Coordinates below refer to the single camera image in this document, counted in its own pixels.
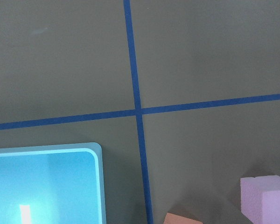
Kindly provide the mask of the light blue plastic tray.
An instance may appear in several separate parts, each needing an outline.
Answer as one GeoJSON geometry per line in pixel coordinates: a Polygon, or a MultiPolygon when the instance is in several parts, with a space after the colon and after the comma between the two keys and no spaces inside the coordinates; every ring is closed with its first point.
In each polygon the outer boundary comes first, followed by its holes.
{"type": "Polygon", "coordinates": [[[0,224],[104,223],[98,143],[0,148],[0,224]]]}

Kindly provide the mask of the orange foam block left side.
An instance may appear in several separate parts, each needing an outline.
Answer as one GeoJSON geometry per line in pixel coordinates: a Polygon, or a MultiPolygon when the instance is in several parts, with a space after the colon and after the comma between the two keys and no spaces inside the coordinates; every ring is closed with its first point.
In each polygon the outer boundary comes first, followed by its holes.
{"type": "Polygon", "coordinates": [[[203,224],[200,221],[182,217],[176,214],[167,213],[164,219],[164,224],[203,224]]]}

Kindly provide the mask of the light pink foam block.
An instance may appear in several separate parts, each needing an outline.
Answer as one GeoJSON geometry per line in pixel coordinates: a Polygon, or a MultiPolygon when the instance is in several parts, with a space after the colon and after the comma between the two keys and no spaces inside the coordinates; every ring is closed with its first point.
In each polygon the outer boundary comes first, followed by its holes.
{"type": "Polygon", "coordinates": [[[254,224],[280,224],[280,176],[240,179],[241,212],[254,224]]]}

